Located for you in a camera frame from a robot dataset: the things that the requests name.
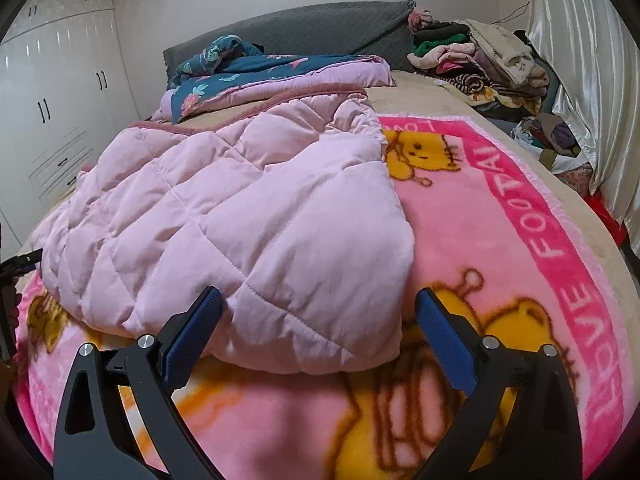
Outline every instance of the pink quilt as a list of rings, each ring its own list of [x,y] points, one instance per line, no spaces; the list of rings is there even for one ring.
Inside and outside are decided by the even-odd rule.
[[[513,348],[552,343],[561,350],[586,477],[637,402],[626,331],[603,270],[526,163],[470,119],[380,121],[389,172],[415,235],[400,356],[373,370],[316,377],[270,375],[208,357],[174,395],[186,423],[228,480],[410,478],[463,402],[412,319],[416,292],[431,286],[482,334]],[[78,347],[127,341],[67,319],[38,276],[20,310],[18,403],[50,458]],[[144,456],[161,466],[130,392],[123,394]],[[504,397],[476,466],[491,460],[513,399]]]

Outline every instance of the satin curtain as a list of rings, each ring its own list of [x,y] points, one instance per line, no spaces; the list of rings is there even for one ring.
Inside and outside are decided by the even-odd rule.
[[[554,113],[640,256],[640,50],[609,0],[531,0],[531,9],[531,43],[561,81]]]

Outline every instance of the silver bolt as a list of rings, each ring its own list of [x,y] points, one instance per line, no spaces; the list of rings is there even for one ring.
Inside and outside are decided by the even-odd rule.
[[[494,336],[488,335],[482,338],[482,346],[489,350],[495,350],[500,346],[500,341],[498,341]]]
[[[94,346],[91,343],[84,343],[78,350],[78,353],[81,356],[86,357],[93,351],[94,351]]]
[[[547,357],[556,357],[558,355],[558,350],[553,345],[544,345],[542,351]]]
[[[149,348],[155,342],[156,342],[155,337],[153,337],[152,335],[146,334],[146,335],[140,336],[140,338],[138,339],[138,346],[140,348]]]

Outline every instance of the headboard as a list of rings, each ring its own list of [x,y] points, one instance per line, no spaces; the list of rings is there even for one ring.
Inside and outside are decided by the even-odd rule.
[[[414,0],[320,4],[226,25],[165,50],[167,80],[180,63],[227,34],[263,45],[265,54],[376,54],[393,70],[413,72],[406,55],[412,50],[407,17],[414,7]]]

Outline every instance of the red fabric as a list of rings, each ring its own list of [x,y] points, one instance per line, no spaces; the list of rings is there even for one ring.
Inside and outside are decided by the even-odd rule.
[[[589,205],[589,207],[598,215],[602,223],[607,228],[607,231],[611,234],[613,241],[615,241],[616,245],[620,247],[622,242],[625,241],[627,236],[626,227],[624,224],[618,224],[614,220],[614,218],[609,214],[609,211],[604,207],[602,203],[602,195],[599,191],[596,192],[593,196],[588,196],[584,199],[584,201]]]

